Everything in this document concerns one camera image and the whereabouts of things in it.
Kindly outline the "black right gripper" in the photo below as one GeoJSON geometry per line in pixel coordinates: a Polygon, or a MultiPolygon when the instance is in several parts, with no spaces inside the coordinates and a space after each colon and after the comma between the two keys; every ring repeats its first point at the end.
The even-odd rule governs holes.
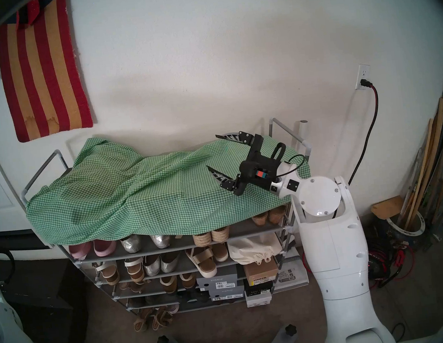
{"type": "Polygon", "coordinates": [[[271,157],[265,157],[261,153],[264,138],[259,134],[253,135],[240,131],[215,135],[215,137],[250,146],[246,159],[240,164],[240,174],[236,176],[236,179],[206,166],[222,189],[235,192],[235,195],[242,195],[248,184],[270,191],[272,183],[278,182],[277,170],[281,164],[280,143],[276,145],[271,157]]]}

